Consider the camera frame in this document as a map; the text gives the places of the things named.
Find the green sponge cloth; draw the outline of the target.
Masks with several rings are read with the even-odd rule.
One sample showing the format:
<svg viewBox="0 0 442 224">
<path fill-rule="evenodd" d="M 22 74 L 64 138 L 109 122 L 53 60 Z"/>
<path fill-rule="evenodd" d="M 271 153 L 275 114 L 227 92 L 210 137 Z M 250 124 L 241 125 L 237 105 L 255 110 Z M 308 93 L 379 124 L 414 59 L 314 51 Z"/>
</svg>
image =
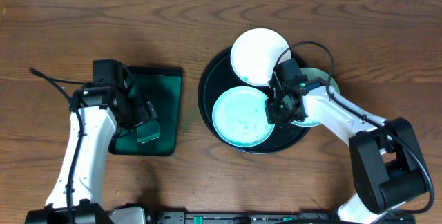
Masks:
<svg viewBox="0 0 442 224">
<path fill-rule="evenodd" d="M 137 142 L 144 144 L 160 137 L 160 124 L 157 120 L 152 120 L 138 126 L 136 131 Z"/>
</svg>

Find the teal plate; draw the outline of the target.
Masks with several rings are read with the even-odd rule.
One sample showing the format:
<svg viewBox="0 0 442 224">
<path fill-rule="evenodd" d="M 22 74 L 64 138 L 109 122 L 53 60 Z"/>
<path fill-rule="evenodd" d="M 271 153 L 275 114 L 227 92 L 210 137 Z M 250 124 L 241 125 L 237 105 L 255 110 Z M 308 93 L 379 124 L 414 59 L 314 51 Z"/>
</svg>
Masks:
<svg viewBox="0 0 442 224">
<path fill-rule="evenodd" d="M 324 80 L 327 80 L 328 73 L 325 71 L 322 71 L 318 68 L 301 68 L 301 72 L 307 76 L 308 80 L 315 79 L 317 77 L 320 77 Z M 334 78 L 331 78 L 330 85 L 336 90 L 337 93 L 340 93 L 340 89 L 338 87 L 338 84 L 336 83 L 336 80 Z M 316 127 L 321 125 L 321 123 L 315 119 L 312 119 L 310 117 L 306 117 L 303 122 L 299 122 L 294 120 L 292 124 L 298 126 L 298 127 Z"/>
<path fill-rule="evenodd" d="M 212 122 L 217 134 L 228 144 L 249 148 L 263 143 L 275 125 L 267 121 L 268 97 L 250 86 L 225 91 L 215 102 Z"/>
</svg>

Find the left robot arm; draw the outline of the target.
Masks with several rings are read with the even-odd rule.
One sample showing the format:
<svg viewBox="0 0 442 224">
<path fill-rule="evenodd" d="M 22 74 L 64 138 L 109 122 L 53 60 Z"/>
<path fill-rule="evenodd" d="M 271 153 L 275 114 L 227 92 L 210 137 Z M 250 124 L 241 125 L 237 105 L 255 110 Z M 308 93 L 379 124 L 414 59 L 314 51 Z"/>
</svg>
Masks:
<svg viewBox="0 0 442 224">
<path fill-rule="evenodd" d="M 112 141 L 156 121 L 148 93 L 119 86 L 76 90 L 69 104 L 70 137 L 56 185 L 45 207 L 27 213 L 26 223 L 145 223 L 142 207 L 111 214 L 102 207 L 102 186 Z"/>
</svg>

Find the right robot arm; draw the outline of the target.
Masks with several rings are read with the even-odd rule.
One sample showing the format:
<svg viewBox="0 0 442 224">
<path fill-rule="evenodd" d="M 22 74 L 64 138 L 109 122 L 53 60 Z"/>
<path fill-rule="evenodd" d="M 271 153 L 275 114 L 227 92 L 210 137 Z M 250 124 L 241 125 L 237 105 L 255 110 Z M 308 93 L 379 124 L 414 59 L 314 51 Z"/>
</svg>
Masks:
<svg viewBox="0 0 442 224">
<path fill-rule="evenodd" d="M 356 193 L 338 208 L 348 223 L 380 223 L 402 214 L 400 206 L 429 193 L 426 212 L 434 202 L 434 186 L 410 123 L 387 121 L 342 97 L 329 82 L 306 76 L 281 81 L 272 77 L 273 96 L 266 102 L 271 124 L 319 121 L 344 141 L 350 152 Z"/>
</svg>

